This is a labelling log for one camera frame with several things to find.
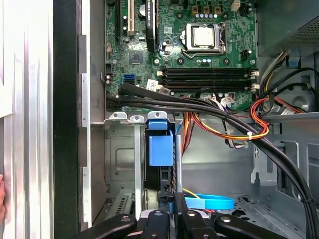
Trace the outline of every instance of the ventilation slot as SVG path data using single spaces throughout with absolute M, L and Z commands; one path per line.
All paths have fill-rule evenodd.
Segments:
M 123 211 L 123 207 L 125 205 L 126 197 L 121 197 L 118 208 L 116 209 L 115 214 L 120 214 Z
M 303 27 L 295 35 L 281 43 L 280 47 L 319 47 L 319 20 L 310 26 Z

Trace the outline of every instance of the chipset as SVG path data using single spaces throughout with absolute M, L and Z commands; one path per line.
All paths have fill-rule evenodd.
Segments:
M 129 51 L 129 63 L 130 64 L 142 64 L 143 52 L 141 51 Z

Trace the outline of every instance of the cable tie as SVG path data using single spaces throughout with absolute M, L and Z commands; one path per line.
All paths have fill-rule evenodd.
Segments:
M 253 133 L 252 132 L 248 132 L 247 136 L 249 137 L 249 141 L 251 141 L 253 139 Z
M 301 199 L 300 200 L 302 203 L 313 203 L 315 200 L 313 198 L 310 198 L 310 199 Z
M 226 116 L 222 119 L 222 121 L 225 121 L 227 118 L 229 118 L 231 116 L 230 112 L 227 112 Z

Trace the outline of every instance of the pcie slot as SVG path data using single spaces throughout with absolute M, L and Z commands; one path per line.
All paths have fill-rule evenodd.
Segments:
M 134 0 L 128 0 L 128 35 L 134 35 Z
M 230 92 L 230 91 L 249 90 L 251 86 L 251 80 L 246 80 L 246 81 L 164 80 L 162 84 L 174 92 L 194 92 L 202 88 L 211 88 L 217 92 Z
M 116 41 L 121 43 L 121 30 L 122 30 L 122 0 L 116 0 L 115 6 L 116 16 L 115 16 L 115 35 Z
M 182 79 L 248 79 L 252 70 L 245 68 L 164 68 L 159 75 Z

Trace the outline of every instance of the white connector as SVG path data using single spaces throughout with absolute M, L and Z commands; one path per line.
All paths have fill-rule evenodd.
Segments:
M 240 8 L 240 1 L 235 0 L 232 5 L 231 5 L 231 10 L 232 11 L 238 11 Z

